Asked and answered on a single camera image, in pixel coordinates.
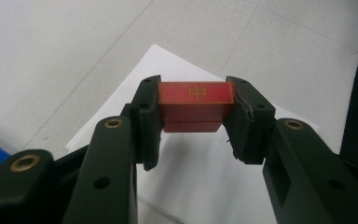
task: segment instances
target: white sheet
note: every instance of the white sheet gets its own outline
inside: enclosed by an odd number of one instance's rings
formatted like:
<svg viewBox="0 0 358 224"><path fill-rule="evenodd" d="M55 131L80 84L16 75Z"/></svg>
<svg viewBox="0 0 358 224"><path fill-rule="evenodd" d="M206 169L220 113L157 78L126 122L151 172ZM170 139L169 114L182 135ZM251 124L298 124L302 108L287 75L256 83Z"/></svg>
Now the white sheet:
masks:
<svg viewBox="0 0 358 224"><path fill-rule="evenodd" d="M221 81L219 77L152 46L101 109L67 144L74 151L90 142L95 124L119 115L139 82L154 75L162 81ZM301 119L276 106L276 118ZM306 121L316 131L319 126ZM236 161L224 127L217 133L163 133L158 166L138 165L138 194L160 211L185 223L276 223L262 166Z"/></svg>

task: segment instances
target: red rectangular object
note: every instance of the red rectangular object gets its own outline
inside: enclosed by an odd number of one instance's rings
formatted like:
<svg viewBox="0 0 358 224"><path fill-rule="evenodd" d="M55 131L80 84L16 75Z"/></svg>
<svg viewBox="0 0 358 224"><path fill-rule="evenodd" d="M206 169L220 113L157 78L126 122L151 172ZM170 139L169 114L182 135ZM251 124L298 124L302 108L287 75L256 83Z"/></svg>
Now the red rectangular object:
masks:
<svg viewBox="0 0 358 224"><path fill-rule="evenodd" d="M158 104L166 133L216 132L234 106L231 82L160 82Z"/></svg>

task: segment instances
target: floor tile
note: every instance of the floor tile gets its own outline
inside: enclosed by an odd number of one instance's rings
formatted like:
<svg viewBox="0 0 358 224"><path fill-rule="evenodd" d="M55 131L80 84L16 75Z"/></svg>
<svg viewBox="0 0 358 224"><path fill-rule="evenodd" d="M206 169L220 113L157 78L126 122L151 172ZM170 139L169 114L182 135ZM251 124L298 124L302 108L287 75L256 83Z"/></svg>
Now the floor tile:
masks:
<svg viewBox="0 0 358 224"><path fill-rule="evenodd" d="M358 50L358 0L261 0L260 6Z"/></svg>
<svg viewBox="0 0 358 224"><path fill-rule="evenodd" d="M0 1L0 136L22 149L150 1Z"/></svg>

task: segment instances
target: black plastic part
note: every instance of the black plastic part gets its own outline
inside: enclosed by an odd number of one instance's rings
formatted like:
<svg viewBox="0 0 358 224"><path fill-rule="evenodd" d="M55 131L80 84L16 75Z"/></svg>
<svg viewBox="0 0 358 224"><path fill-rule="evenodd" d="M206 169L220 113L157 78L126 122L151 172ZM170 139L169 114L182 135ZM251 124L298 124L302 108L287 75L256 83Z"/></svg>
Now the black plastic part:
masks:
<svg viewBox="0 0 358 224"><path fill-rule="evenodd" d="M249 82L227 77L235 85L235 106L223 125L236 159L246 164L262 164L266 134L275 123L275 107Z"/></svg>
<svg viewBox="0 0 358 224"><path fill-rule="evenodd" d="M136 162L143 163L146 171L158 163L159 142L164 127L158 108L160 81L160 76L142 80L131 105L126 105L121 113L131 120Z"/></svg>
<svg viewBox="0 0 358 224"><path fill-rule="evenodd" d="M279 119L263 174L278 223L358 223L358 181L312 128Z"/></svg>
<svg viewBox="0 0 358 224"><path fill-rule="evenodd" d="M101 120L83 160L63 223L137 223L131 122Z"/></svg>
<svg viewBox="0 0 358 224"><path fill-rule="evenodd" d="M12 163L32 155L39 160L28 170L14 172ZM21 160L17 167L30 164ZM45 150L25 150L9 157L0 165L0 223L49 223L48 199L55 185L51 174L54 161Z"/></svg>

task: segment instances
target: hole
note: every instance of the hole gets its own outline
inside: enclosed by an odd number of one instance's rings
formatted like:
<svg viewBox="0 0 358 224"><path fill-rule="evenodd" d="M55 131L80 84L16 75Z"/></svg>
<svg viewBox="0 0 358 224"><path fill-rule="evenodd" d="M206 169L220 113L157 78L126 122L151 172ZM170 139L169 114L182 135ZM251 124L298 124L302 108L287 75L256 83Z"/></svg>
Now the hole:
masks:
<svg viewBox="0 0 358 224"><path fill-rule="evenodd" d="M23 172L36 166L39 161L40 157L37 155L25 155L13 161L10 165L10 170L12 172Z"/></svg>
<svg viewBox="0 0 358 224"><path fill-rule="evenodd" d="M33 158L26 158L17 162L19 167L31 165L34 162Z"/></svg>
<svg viewBox="0 0 358 224"><path fill-rule="evenodd" d="M141 108L148 108L148 107L149 107L148 104L139 104L139 106L140 106Z"/></svg>
<svg viewBox="0 0 358 224"><path fill-rule="evenodd" d="M337 190L344 190L345 189L345 185L342 184L341 181L339 181L339 180L329 179L329 180L327 180L327 183L333 189L337 189Z"/></svg>
<svg viewBox="0 0 358 224"><path fill-rule="evenodd" d="M118 120L110 120L110 121L108 121L108 124L113 126L113 125L118 125L119 122L118 122Z"/></svg>
<svg viewBox="0 0 358 224"><path fill-rule="evenodd" d="M293 119L289 119L289 120L285 121L284 124L286 124L287 127L294 129L294 130L303 129L302 123L295 121Z"/></svg>
<svg viewBox="0 0 358 224"><path fill-rule="evenodd" d="M94 188L106 189L110 185L110 179L108 177L101 177L94 181Z"/></svg>
<svg viewBox="0 0 358 224"><path fill-rule="evenodd" d="M106 128L118 128L121 126L123 121L121 119L110 119L105 123Z"/></svg>

